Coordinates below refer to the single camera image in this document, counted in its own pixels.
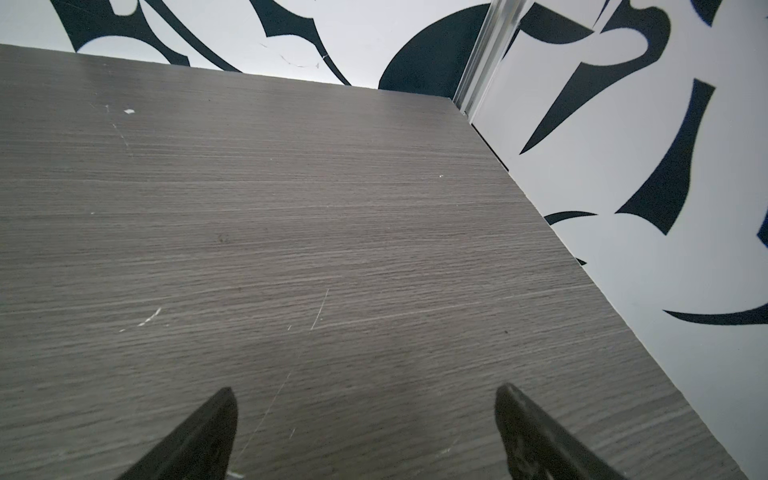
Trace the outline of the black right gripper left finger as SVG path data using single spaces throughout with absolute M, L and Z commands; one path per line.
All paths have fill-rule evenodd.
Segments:
M 236 396 L 230 387 L 224 387 L 119 479 L 224 479 L 237 425 Z

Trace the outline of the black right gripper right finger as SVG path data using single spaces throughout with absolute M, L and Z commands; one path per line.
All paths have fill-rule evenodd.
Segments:
M 497 388 L 494 417 L 513 479 L 623 477 L 511 383 Z

